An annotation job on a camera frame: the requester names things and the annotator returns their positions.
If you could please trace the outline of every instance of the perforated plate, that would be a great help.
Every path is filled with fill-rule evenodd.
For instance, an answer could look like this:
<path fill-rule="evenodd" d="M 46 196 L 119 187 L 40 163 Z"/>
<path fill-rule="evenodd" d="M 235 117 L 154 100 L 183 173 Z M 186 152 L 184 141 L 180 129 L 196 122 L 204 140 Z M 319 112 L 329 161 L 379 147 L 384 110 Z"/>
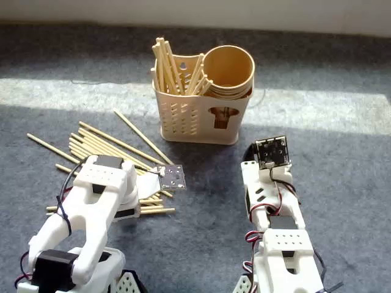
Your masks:
<path fill-rule="evenodd" d="M 86 164 L 75 178 L 74 185 L 78 181 L 115 187 L 120 189 L 126 178 L 126 172 L 121 169 L 110 168 L 95 164 Z"/>
<path fill-rule="evenodd" d="M 251 281 L 246 275 L 241 275 L 232 293 L 250 293 Z"/>
<path fill-rule="evenodd" d="M 299 251 L 312 255 L 313 248 L 306 230 L 267 229 L 263 235 L 268 255 L 281 251 Z"/>
<path fill-rule="evenodd" d="M 157 166 L 157 169 L 159 172 L 164 172 L 164 176 L 159 177 L 161 190 L 186 189 L 182 165 Z"/>
<path fill-rule="evenodd" d="M 141 293 L 132 273 L 124 273 L 117 283 L 117 293 Z"/>

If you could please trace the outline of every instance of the black wire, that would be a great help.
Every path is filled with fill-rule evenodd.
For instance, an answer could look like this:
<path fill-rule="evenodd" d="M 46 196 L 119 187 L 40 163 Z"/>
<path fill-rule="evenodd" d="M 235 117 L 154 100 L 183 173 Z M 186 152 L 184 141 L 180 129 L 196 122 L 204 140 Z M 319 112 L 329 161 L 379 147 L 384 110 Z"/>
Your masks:
<path fill-rule="evenodd" d="M 327 293 L 331 293 L 339 288 L 341 288 L 343 286 L 343 282 L 339 282 L 338 284 L 332 286 L 330 289 L 327 289 Z"/>
<path fill-rule="evenodd" d="M 292 188 L 292 190 L 294 192 L 296 192 L 296 188 L 294 188 L 294 186 L 292 184 L 290 184 L 289 182 L 286 182 L 284 180 L 279 180 L 279 179 L 273 179 L 274 182 L 277 182 L 277 183 L 281 183 L 281 184 L 286 184 L 287 186 L 289 186 L 290 188 Z"/>
<path fill-rule="evenodd" d="M 18 289 L 18 283 L 21 281 L 21 280 L 23 280 L 23 279 L 25 279 L 25 276 L 19 276 L 18 278 L 16 278 L 16 280 L 15 280 L 15 282 L 14 282 L 14 286 L 15 286 L 15 289 Z"/>
<path fill-rule="evenodd" d="M 56 199 L 57 199 L 57 213 L 58 213 L 58 208 L 61 210 L 61 213 L 62 215 L 60 215 L 67 223 L 67 226 L 68 226 L 68 236 L 71 236 L 72 235 L 72 227 L 71 227 L 71 222 L 69 221 L 69 218 L 68 218 L 68 215 L 67 213 L 64 211 L 64 207 L 62 206 L 62 202 L 64 200 L 64 194 L 65 194 L 65 190 L 67 188 L 67 185 L 69 183 L 69 181 L 71 180 L 73 174 L 76 172 L 76 170 L 83 164 L 86 162 L 86 160 L 89 158 L 89 156 L 85 157 L 83 160 L 81 160 L 78 164 L 76 164 L 76 166 L 73 167 L 73 169 L 71 170 L 71 172 L 68 174 L 68 176 L 66 177 L 64 183 L 62 184 L 62 187 L 61 187 L 61 191 L 60 191 L 60 194 L 58 196 L 56 196 Z"/>
<path fill-rule="evenodd" d="M 320 265 L 322 266 L 322 272 L 320 273 L 320 280 L 322 281 L 322 283 L 324 282 L 324 276 L 326 275 L 326 272 L 327 272 L 327 267 L 323 261 L 323 258 L 320 256 L 320 254 L 317 252 L 316 249 L 313 250 L 314 254 L 316 255 L 316 257 L 319 259 L 319 262 L 320 262 Z"/>
<path fill-rule="evenodd" d="M 26 251 L 26 252 L 23 253 L 22 256 L 20 257 L 20 271 L 22 272 L 23 277 L 25 277 L 25 278 L 28 279 L 29 276 L 26 274 L 26 272 L 25 272 L 24 269 L 23 269 L 23 260 L 24 260 L 24 258 L 25 258 L 27 255 L 29 255 L 29 251 Z"/>

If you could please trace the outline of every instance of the pile of chopsticks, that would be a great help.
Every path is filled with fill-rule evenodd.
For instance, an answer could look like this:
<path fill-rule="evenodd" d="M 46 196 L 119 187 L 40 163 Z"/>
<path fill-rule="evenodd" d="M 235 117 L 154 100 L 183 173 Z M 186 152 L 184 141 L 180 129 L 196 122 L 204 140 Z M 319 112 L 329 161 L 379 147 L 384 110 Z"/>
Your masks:
<path fill-rule="evenodd" d="M 79 122 L 81 126 L 78 129 L 78 134 L 71 133 L 69 138 L 69 149 L 71 155 L 65 153 L 64 151 L 50 145 L 49 143 L 39 139 L 36 136 L 33 136 L 30 133 L 27 133 L 27 136 L 34 140 L 35 142 L 41 144 L 42 146 L 48 148 L 49 150 L 55 152 L 56 154 L 66 158 L 68 161 L 78 164 L 85 157 L 90 156 L 91 154 L 105 154 L 108 156 L 117 156 L 121 157 L 124 160 L 131 160 L 135 165 L 141 166 L 143 168 L 151 169 L 151 166 L 147 165 L 145 162 L 142 162 L 140 159 L 130 155 L 126 151 L 120 149 L 115 146 L 114 143 L 118 146 L 121 146 L 123 149 L 132 152 L 132 154 L 136 154 L 139 157 L 142 157 L 145 160 L 153 162 L 154 164 L 164 165 L 164 164 L 174 164 L 159 148 L 154 145 L 135 125 L 132 124 L 123 114 L 121 114 L 118 110 L 114 109 L 115 114 L 117 114 L 138 136 L 140 136 L 156 153 L 158 153 L 163 159 L 164 162 L 159 159 L 152 157 L 144 152 L 128 145 L 127 143 L 116 139 L 109 134 L 100 131 L 97 128 L 94 128 L 91 125 L 88 125 L 84 122 Z M 56 164 L 57 169 L 70 173 L 72 168 L 65 167 L 60 164 Z M 138 175 L 143 175 L 145 171 L 136 170 Z M 163 205 L 163 199 L 161 195 L 172 198 L 173 195 L 167 191 L 160 191 L 151 197 L 140 200 L 141 204 L 141 214 L 161 214 L 167 212 L 174 212 L 175 208 L 165 208 Z M 52 215 L 57 211 L 57 206 L 48 206 L 46 207 L 47 216 Z"/>
<path fill-rule="evenodd" d="M 213 83 L 203 74 L 203 54 L 199 55 L 192 73 L 185 74 L 184 69 L 175 62 L 170 43 L 164 38 L 156 38 L 152 51 L 157 64 L 156 69 L 151 69 L 151 73 L 157 91 L 171 95 L 203 95 Z"/>

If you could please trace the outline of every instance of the ventilation hole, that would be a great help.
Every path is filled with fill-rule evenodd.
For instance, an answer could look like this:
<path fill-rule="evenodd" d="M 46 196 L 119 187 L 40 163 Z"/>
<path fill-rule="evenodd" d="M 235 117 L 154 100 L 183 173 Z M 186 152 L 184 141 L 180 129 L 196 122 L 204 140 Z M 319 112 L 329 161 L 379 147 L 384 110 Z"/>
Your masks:
<path fill-rule="evenodd" d="M 262 195 L 257 201 L 263 201 L 266 198 L 266 196 Z"/>

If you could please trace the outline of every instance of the gray carpet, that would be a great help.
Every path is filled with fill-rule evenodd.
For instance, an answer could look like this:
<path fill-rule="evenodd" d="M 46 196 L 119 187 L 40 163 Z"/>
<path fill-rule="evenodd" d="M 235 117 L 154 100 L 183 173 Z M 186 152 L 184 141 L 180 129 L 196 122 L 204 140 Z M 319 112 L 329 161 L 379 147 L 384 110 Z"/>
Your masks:
<path fill-rule="evenodd" d="M 257 63 L 256 90 L 234 146 L 170 143 L 159 135 L 150 87 L 155 37 L 174 53 L 233 43 Z M 249 259 L 239 163 L 247 145 L 288 136 L 294 184 L 313 245 L 338 292 L 390 292 L 391 40 L 255 31 L 98 26 L 0 27 L 0 287 L 14 292 L 18 261 L 64 180 L 66 150 L 83 120 L 150 154 L 118 107 L 176 163 L 188 189 L 172 215 L 113 224 L 108 246 L 126 255 L 150 292 L 231 292 Z M 75 233 L 63 249 L 82 245 Z"/>

